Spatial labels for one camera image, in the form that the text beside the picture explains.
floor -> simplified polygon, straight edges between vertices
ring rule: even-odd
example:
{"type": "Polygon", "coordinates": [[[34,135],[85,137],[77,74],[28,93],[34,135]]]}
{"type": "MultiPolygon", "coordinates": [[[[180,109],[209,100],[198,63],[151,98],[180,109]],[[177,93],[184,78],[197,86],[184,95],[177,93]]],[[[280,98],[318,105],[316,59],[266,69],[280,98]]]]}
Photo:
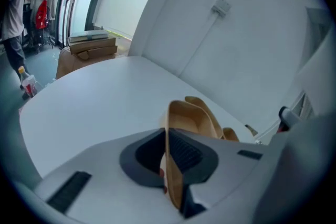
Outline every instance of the floor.
{"type": "MultiPolygon", "coordinates": [[[[41,177],[27,152],[19,124],[18,110],[26,103],[20,80],[0,47],[0,161],[10,178],[33,188],[41,177]]],[[[45,86],[56,75],[59,48],[45,46],[39,54],[26,54],[27,68],[45,86]]]]}

red object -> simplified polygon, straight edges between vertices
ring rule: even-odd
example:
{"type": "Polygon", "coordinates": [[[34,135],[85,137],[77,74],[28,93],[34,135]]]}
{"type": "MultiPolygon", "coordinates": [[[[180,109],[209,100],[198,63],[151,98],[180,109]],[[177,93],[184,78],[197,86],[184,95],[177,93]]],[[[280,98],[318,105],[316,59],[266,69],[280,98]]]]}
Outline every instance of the red object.
{"type": "Polygon", "coordinates": [[[36,29],[44,29],[48,26],[47,4],[48,2],[46,0],[43,0],[41,5],[38,7],[35,18],[36,29]]]}

